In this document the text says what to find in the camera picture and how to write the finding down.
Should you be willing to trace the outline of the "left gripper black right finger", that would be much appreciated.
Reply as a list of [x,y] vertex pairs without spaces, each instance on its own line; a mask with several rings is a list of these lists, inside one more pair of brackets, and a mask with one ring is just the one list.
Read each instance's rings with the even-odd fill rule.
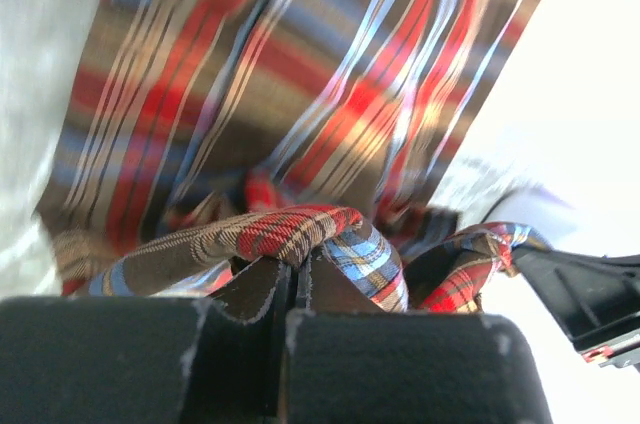
[[287,423],[549,423],[531,349],[487,314],[387,313],[325,258],[286,317]]

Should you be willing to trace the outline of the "red plaid long sleeve shirt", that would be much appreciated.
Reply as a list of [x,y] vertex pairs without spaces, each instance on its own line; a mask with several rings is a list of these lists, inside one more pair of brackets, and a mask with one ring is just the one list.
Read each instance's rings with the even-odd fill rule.
[[324,258],[385,311],[479,311],[540,238],[432,195],[539,1],[100,0],[37,207],[63,293]]

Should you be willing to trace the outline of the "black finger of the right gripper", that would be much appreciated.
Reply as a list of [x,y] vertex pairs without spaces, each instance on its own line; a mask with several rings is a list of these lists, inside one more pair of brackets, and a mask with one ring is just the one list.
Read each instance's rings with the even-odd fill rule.
[[639,367],[639,257],[519,246],[514,267],[589,364]]

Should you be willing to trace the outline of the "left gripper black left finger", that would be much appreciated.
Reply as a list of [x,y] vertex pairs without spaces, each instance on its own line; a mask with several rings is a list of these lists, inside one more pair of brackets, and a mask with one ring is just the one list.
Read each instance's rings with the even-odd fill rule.
[[290,269],[261,259],[204,298],[1,304],[5,423],[271,423]]

